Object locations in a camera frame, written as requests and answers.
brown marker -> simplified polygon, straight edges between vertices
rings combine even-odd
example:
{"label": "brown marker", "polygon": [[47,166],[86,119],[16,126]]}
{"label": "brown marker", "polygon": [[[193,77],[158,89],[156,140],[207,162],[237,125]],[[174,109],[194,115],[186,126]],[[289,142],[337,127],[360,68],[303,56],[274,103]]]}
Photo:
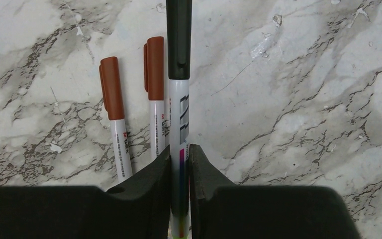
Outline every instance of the brown marker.
{"label": "brown marker", "polygon": [[119,79],[118,58],[108,57],[99,66],[103,104],[110,120],[113,149],[115,151],[116,172],[121,183],[132,176],[129,156],[128,136],[125,129],[125,113]]}
{"label": "brown marker", "polygon": [[144,45],[144,89],[150,101],[150,148],[154,160],[165,149],[165,58],[164,39],[152,37]]}

brown cap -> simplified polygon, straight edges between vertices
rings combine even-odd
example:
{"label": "brown cap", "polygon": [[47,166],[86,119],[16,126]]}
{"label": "brown cap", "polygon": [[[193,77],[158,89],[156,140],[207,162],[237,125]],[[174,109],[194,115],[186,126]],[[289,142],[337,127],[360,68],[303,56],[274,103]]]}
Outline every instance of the brown cap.
{"label": "brown cap", "polygon": [[149,100],[165,99],[165,58],[164,39],[152,37],[144,45],[144,88],[149,93]]}
{"label": "brown cap", "polygon": [[122,102],[121,82],[119,79],[118,58],[112,56],[100,61],[99,66],[104,108],[109,120],[125,118]]}

black cap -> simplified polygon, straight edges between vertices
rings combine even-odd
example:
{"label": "black cap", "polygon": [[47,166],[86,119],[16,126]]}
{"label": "black cap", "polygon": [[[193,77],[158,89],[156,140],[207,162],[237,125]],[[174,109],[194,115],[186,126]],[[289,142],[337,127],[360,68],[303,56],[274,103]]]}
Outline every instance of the black cap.
{"label": "black cap", "polygon": [[169,79],[190,78],[192,0],[166,0]]}

pen cap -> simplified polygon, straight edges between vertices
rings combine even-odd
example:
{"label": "pen cap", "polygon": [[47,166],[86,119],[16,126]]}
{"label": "pen cap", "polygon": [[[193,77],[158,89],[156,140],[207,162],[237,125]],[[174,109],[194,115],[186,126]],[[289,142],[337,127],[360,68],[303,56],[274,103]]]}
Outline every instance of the pen cap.
{"label": "pen cap", "polygon": [[169,78],[190,78],[192,0],[166,0]]}
{"label": "pen cap", "polygon": [[113,56],[102,59],[99,69],[101,70],[103,102],[109,120],[124,119],[118,58]]}
{"label": "pen cap", "polygon": [[144,88],[149,100],[165,99],[164,38],[152,37],[144,45]]}

pen clip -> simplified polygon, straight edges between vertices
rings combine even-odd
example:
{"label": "pen clip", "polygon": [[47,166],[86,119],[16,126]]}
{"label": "pen clip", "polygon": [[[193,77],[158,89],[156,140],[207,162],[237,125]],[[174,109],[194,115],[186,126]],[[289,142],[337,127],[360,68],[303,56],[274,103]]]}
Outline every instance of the pen clip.
{"label": "pen clip", "polygon": [[147,69],[147,44],[144,44],[144,89],[149,92],[149,78]]}
{"label": "pen clip", "polygon": [[99,74],[100,74],[101,91],[103,93],[103,106],[104,106],[104,109],[107,111],[107,108],[106,108],[106,96],[104,94],[104,80],[103,80],[103,74],[101,72],[101,66],[99,66]]}

